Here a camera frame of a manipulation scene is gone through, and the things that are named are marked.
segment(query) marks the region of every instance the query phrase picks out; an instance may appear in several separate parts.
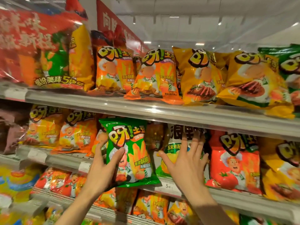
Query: person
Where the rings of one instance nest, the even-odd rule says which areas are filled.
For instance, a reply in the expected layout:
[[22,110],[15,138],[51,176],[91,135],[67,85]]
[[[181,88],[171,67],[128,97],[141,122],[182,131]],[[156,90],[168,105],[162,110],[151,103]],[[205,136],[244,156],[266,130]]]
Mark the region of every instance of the person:
[[[176,163],[172,163],[162,151],[159,152],[159,155],[165,162],[174,182],[184,193],[204,225],[235,225],[221,206],[212,198],[208,188],[204,185],[203,171],[208,154],[200,159],[203,145],[204,142],[200,140],[199,136],[196,136],[192,140],[189,152],[187,152],[188,140],[184,133]],[[115,168],[122,159],[125,149],[121,148],[115,152],[110,162],[105,165],[101,147],[102,145],[99,144],[96,148],[94,162],[90,167],[81,192],[55,225],[81,225],[94,201],[111,183]]]

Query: red sign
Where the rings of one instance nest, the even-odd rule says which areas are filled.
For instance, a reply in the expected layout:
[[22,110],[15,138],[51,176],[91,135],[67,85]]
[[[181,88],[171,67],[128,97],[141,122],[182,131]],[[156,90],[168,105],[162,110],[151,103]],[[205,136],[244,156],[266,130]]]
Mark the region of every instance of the red sign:
[[120,20],[101,0],[97,0],[97,24],[99,31],[115,31],[117,25],[122,27],[126,46],[137,53],[146,52],[149,48]]

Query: right hand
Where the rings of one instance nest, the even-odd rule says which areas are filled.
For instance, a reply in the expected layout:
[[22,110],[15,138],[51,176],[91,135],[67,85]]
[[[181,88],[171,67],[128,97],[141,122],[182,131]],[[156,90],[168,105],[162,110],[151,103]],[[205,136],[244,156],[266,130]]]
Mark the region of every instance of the right hand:
[[205,139],[204,136],[201,139],[199,136],[199,132],[194,134],[190,150],[187,151],[188,140],[186,134],[182,134],[181,148],[175,164],[163,151],[159,151],[159,155],[166,164],[174,182],[192,205],[198,197],[201,197],[200,194],[209,194],[204,185],[203,174],[208,153],[200,159]]

